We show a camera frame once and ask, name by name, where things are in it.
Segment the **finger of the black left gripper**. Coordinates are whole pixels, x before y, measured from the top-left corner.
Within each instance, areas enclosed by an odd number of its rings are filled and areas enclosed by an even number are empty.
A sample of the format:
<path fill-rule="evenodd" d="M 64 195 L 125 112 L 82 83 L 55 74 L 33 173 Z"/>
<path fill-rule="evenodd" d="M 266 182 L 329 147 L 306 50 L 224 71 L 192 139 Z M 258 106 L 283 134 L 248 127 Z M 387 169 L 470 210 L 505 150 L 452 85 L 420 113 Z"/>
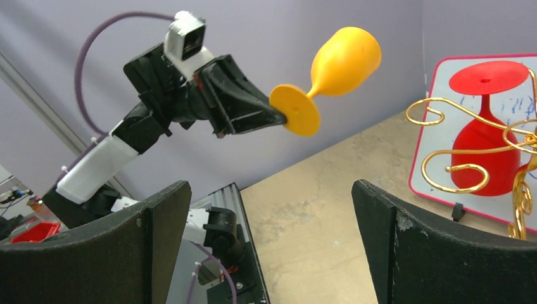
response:
<path fill-rule="evenodd" d="M 213 133 L 218 138 L 247 134 L 286 122 L 283 113 L 267 104 L 224 103 L 212 110 Z"/>
<path fill-rule="evenodd" d="M 270 111 L 268 97 L 250 82 L 231 54 L 217 56 L 197 69 L 197 76 L 224 111 Z"/>

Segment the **red plastic wine glass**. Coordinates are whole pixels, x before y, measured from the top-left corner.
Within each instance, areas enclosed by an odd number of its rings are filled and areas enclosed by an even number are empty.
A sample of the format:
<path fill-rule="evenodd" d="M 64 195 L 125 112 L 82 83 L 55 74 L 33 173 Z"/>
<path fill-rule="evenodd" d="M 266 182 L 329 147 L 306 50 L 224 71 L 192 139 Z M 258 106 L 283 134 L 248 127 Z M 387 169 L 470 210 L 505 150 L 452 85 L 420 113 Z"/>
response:
<path fill-rule="evenodd" d="M 526 66 L 514 61 L 490 61 L 464 68 L 449 80 L 450 88 L 463 95 L 481 97 L 479 116 L 501 126 L 491 112 L 490 97 L 511 90 L 529 77 Z M 453 149 L 493 149 L 504 147 L 503 130 L 473 119 L 458 133 Z M 476 196 L 501 196 L 511 192 L 521 154 L 516 149 L 500 153 L 452 155 L 451 165 L 475 164 L 490 175 L 487 185 L 473 192 Z"/>

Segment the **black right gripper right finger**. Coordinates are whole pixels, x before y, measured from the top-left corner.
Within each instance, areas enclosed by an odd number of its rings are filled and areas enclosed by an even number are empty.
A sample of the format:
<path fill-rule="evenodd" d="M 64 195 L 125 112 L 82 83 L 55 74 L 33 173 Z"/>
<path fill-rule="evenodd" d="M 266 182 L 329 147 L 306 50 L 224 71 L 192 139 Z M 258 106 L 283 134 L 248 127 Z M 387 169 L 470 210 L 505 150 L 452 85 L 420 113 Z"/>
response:
<path fill-rule="evenodd" d="M 536 302 L 536 243 L 459 224 L 363 179 L 351 195 L 379 303 Z"/>

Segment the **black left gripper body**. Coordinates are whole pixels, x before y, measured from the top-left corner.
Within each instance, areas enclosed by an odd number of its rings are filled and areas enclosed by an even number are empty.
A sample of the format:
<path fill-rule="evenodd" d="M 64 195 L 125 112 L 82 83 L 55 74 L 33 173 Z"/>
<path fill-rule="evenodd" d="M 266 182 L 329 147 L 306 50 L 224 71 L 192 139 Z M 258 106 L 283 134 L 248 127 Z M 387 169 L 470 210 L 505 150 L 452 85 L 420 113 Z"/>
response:
<path fill-rule="evenodd" d="M 186 77 L 165 54 L 160 43 L 132 58 L 123 72 L 140 100 L 124 118 L 124 137 L 171 136 L 170 125 L 189 129 L 198 120 L 207 120 L 217 137 L 223 136 L 223 118 L 217 113 L 216 98 L 210 96 L 209 85 L 201 73 L 210 64 L 222 59 L 214 56 Z"/>

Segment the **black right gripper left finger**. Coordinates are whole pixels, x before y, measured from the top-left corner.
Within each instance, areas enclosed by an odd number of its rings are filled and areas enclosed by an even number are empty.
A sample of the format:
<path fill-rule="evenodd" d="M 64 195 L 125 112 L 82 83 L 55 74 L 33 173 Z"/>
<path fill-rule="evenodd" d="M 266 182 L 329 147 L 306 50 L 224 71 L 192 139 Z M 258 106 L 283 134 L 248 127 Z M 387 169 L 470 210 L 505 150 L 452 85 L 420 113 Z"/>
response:
<path fill-rule="evenodd" d="M 191 202 L 180 180 L 40 243 L 1 246 L 2 303 L 165 303 Z"/>

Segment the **yellow plastic wine glass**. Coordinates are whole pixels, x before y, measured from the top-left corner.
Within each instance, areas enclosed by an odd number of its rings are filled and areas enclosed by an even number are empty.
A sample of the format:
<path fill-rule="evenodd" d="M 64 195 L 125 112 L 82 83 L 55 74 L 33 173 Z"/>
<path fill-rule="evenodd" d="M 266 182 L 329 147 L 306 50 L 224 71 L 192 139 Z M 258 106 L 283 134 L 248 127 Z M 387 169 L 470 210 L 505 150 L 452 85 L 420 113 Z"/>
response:
<path fill-rule="evenodd" d="M 310 69 L 311 88 L 305 92 L 291 84 L 274 87 L 269 105 L 281 112 L 284 127 L 299 136 L 313 136 L 320 127 L 316 96 L 341 96 L 359 87 L 381 64 L 377 39 L 358 27 L 336 31 L 317 51 Z"/>

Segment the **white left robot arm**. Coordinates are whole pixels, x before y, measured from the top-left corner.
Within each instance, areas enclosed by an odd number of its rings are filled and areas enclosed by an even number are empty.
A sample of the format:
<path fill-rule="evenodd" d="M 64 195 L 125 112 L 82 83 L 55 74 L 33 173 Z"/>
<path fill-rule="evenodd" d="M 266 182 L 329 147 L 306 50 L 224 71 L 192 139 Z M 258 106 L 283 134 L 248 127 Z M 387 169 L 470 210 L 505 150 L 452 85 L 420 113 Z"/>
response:
<path fill-rule="evenodd" d="M 119 192 L 109 181 L 126 164 L 171 136 L 171 125 L 190 129 L 207 121 L 218 138 L 286 123 L 230 54 L 201 65 L 191 78 L 157 44 L 128 62 L 124 73 L 140 102 L 81 154 L 44 195 L 45 205 L 70 229 L 112 212 Z"/>

